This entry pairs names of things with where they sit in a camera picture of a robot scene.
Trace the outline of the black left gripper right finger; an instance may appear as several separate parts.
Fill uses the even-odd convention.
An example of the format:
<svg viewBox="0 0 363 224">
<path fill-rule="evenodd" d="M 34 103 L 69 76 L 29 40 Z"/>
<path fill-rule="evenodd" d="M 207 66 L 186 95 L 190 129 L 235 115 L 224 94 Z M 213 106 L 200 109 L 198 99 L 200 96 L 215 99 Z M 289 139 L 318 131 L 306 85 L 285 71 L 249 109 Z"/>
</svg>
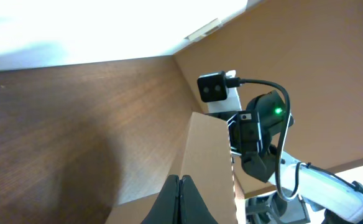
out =
<svg viewBox="0 0 363 224">
<path fill-rule="evenodd" d="M 218 224 L 190 175 L 184 175 L 179 185 L 178 222 L 181 224 Z"/>
</svg>

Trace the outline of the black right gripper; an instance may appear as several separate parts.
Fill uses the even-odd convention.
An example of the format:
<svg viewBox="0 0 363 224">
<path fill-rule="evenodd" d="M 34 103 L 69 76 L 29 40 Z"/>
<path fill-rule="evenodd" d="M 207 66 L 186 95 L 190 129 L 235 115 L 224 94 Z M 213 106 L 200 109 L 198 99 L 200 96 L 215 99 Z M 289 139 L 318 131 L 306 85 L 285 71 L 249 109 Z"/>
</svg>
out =
<svg viewBox="0 0 363 224">
<path fill-rule="evenodd" d="M 260 153 L 263 149 L 259 114 L 256 110 L 208 113 L 227 122 L 231 152 L 238 156 Z"/>
</svg>

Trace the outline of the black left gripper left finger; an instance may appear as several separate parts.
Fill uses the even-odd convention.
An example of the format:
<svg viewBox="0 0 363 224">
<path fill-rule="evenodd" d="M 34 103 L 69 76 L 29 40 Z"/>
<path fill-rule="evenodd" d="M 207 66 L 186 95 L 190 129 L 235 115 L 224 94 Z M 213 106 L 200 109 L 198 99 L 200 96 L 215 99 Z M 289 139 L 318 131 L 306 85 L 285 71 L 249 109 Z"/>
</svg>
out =
<svg viewBox="0 0 363 224">
<path fill-rule="evenodd" d="M 179 209 L 179 176 L 169 175 L 142 224 L 176 224 Z"/>
</svg>

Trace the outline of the brown cardboard box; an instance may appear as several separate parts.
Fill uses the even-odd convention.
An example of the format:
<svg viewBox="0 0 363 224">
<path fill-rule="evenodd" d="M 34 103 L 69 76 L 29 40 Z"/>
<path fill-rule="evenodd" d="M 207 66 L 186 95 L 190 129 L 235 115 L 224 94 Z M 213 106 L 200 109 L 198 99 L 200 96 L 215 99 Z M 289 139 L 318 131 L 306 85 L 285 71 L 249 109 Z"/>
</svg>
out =
<svg viewBox="0 0 363 224">
<path fill-rule="evenodd" d="M 232 155 L 227 122 L 193 113 L 183 133 L 184 145 L 168 175 L 190 175 L 208 210 L 218 223 L 238 223 L 243 207 L 236 203 Z M 142 223 L 157 195 L 152 194 L 114 207 L 107 223 Z"/>
</svg>

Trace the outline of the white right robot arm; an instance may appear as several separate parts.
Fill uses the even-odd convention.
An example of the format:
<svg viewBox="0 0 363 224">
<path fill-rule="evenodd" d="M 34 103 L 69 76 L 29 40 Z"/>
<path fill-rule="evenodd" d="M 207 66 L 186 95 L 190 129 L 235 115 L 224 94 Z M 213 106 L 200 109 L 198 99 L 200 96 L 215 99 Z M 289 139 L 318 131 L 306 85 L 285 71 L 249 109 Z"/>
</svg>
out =
<svg viewBox="0 0 363 224">
<path fill-rule="evenodd" d="M 267 201 L 249 200 L 248 219 L 280 221 L 273 198 L 288 205 L 294 200 L 324 210 L 324 223 L 363 223 L 363 186 L 349 183 L 310 163 L 284 153 L 288 128 L 293 124 L 288 93 L 271 91 L 254 98 L 242 110 L 235 89 L 205 87 L 200 91 L 209 115 L 227 122 L 231 152 L 241 159 L 245 174 L 277 189 Z"/>
</svg>

